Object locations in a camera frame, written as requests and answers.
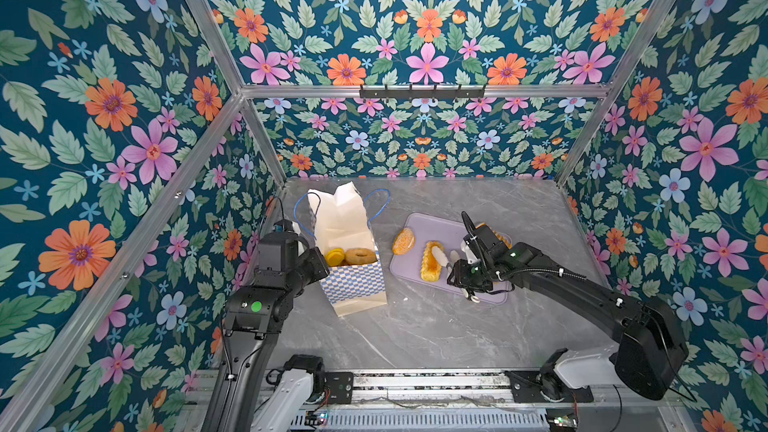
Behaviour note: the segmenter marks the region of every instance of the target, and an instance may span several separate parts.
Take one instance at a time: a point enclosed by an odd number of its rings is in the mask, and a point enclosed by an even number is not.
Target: checkered paper bag
[[[337,187],[333,195],[309,190],[307,199],[310,210],[314,212],[315,244],[322,254],[334,248],[348,250],[358,247],[369,248],[376,253],[377,260],[373,264],[331,267],[329,276],[320,281],[333,310],[341,317],[386,305],[379,249],[369,228],[363,199],[354,184],[349,182]]]

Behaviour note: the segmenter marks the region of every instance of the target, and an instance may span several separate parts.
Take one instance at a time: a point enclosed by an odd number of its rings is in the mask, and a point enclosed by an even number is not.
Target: wall
[[[0,0],[0,408],[227,98],[183,0],[153,1]],[[39,428],[172,430],[272,187],[243,127],[222,139]],[[160,144],[151,164],[147,134]],[[186,310],[168,327],[172,304]]]
[[[614,286],[676,308],[708,431],[768,411],[767,7],[678,0],[568,184]]]
[[[507,83],[600,82],[618,63],[648,4],[650,0],[210,0],[246,81],[263,85],[279,80],[304,85],[424,83],[408,62],[420,60],[432,46],[445,58],[434,64],[440,73],[430,76],[429,83],[505,83],[494,80],[494,74],[505,68],[509,54],[522,59],[513,67],[517,77]],[[614,26],[603,34],[606,19]],[[426,32],[430,25],[439,28],[433,37]],[[397,52],[388,55],[383,43]],[[280,72],[274,77],[254,72],[254,54],[259,60],[278,60],[272,65]],[[577,75],[574,60],[581,54],[595,60],[604,56],[595,69],[601,72]],[[656,55],[648,50],[643,62],[655,62]],[[342,68],[338,64],[344,57],[356,70],[354,80],[339,79],[334,70]],[[573,105],[562,98],[524,99],[522,106],[498,99],[480,107],[440,102],[422,110],[421,104],[417,108],[392,101],[368,107],[348,100],[338,110],[329,100],[261,105],[289,175],[550,176],[559,170],[594,105],[578,98]],[[400,121],[399,130],[383,131],[384,119]],[[460,119],[466,122],[453,125]],[[491,142],[485,141],[488,136]],[[427,166],[420,153],[427,154]]]

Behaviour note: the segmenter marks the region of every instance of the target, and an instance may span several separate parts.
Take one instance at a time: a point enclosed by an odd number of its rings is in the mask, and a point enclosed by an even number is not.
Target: tray
[[[397,277],[411,282],[441,288],[452,294],[464,295],[460,288],[448,285],[447,279],[450,271],[444,268],[437,282],[425,282],[422,280],[422,258],[427,242],[435,240],[446,248],[446,256],[450,260],[451,251],[455,250],[459,256],[466,258],[461,250],[462,241],[467,231],[461,222],[454,222],[445,218],[428,216],[414,212],[406,220],[405,227],[413,230],[416,236],[416,244],[407,254],[395,255],[389,263],[389,271]],[[510,289],[508,282],[495,282],[494,290]],[[507,301],[507,294],[477,294],[478,299],[489,304],[503,304]]]

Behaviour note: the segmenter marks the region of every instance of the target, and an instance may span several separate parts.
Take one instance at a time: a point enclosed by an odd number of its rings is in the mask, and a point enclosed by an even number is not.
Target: blue flower
[[[176,24],[176,22],[174,20],[174,16],[168,15],[168,14],[163,14],[163,17],[165,17],[165,28],[166,29],[176,30],[176,27],[178,27],[179,24]]]
[[[48,56],[51,57],[52,60],[48,62],[48,64],[51,67],[56,67],[56,72],[62,73],[63,70],[69,70],[69,66],[66,64],[67,57],[62,57],[59,59],[56,57],[56,54],[53,52],[49,52]]]
[[[520,12],[520,10],[525,6],[526,3],[523,0],[512,0],[512,10]]]
[[[341,9],[341,12],[350,9],[350,0],[338,0],[334,5],[335,8]]]
[[[711,269],[712,267],[709,265],[699,264],[699,269],[696,272],[701,274],[702,279],[706,279],[712,277],[712,274],[710,273]]]
[[[128,406],[128,413],[123,416],[123,420],[133,422],[137,415],[139,415],[139,404],[131,404]]]
[[[112,333],[107,336],[107,340],[110,344],[115,345],[120,341],[120,330],[112,327]]]
[[[34,295],[35,289],[45,288],[45,284],[42,282],[45,278],[45,274],[35,275],[33,271],[29,271],[27,277],[29,277],[28,281],[24,281],[18,285],[19,288],[27,289],[27,295]]]
[[[156,333],[154,340],[158,342],[163,340],[163,337],[168,333],[168,329],[166,329],[165,326],[158,327],[154,330],[154,332]]]
[[[685,105],[690,107],[696,103],[696,99],[698,98],[699,96],[695,96],[693,92],[688,92],[688,95],[686,97],[683,97],[683,102],[685,102]]]
[[[139,323],[139,319],[141,316],[144,315],[143,313],[139,312],[139,308],[136,307],[136,309],[133,312],[130,312],[128,314],[128,318],[130,319],[128,321],[128,326],[133,326]]]
[[[99,2],[98,0],[84,0],[84,1],[86,3],[86,8],[88,10],[98,15],[101,15],[101,2]]]
[[[686,30],[693,30],[694,29],[694,16],[689,16],[683,25],[680,26],[680,28],[685,32]]]
[[[96,164],[93,164],[91,170],[86,170],[85,175],[91,177],[91,183],[95,184],[100,180],[104,180],[104,169],[99,168]]]
[[[744,364],[743,360],[739,360],[739,363],[735,367],[734,372],[736,372],[739,375],[739,378],[741,380],[744,380],[752,375],[752,370],[749,370],[748,368],[746,368],[746,364]]]
[[[165,101],[165,105],[168,107],[172,106],[175,100],[168,90],[165,91],[165,95],[162,96],[162,99]]]
[[[83,59],[87,59],[89,55],[91,55],[90,50],[88,50],[88,43],[87,42],[77,42],[76,40],[72,40],[72,44],[75,46],[75,49],[72,50],[72,53],[76,56],[83,56]]]
[[[748,410],[744,413],[744,420],[746,420],[747,427],[755,427],[756,429],[759,429],[760,424],[762,424],[759,418],[752,415],[752,410]]]
[[[85,209],[85,212],[80,212],[80,215],[78,216],[80,218],[86,218],[86,220],[92,222],[94,220],[94,216],[101,215],[101,212],[96,210],[96,207],[98,207],[98,202],[94,202],[91,205],[89,205],[87,202],[81,202],[80,205]]]
[[[33,186],[29,180],[24,180],[24,187],[16,186],[13,188],[14,192],[18,192],[22,195],[22,200],[26,202],[30,197],[37,198],[38,195],[34,192],[38,190],[40,186]]]

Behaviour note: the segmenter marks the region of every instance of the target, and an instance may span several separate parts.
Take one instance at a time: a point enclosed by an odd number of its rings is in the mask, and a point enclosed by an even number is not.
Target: blue and white checkered pattern
[[[331,274],[320,281],[328,300],[332,304],[338,304],[351,298],[368,297],[384,292],[384,270],[378,248],[376,248],[376,259],[373,264],[331,267]]]

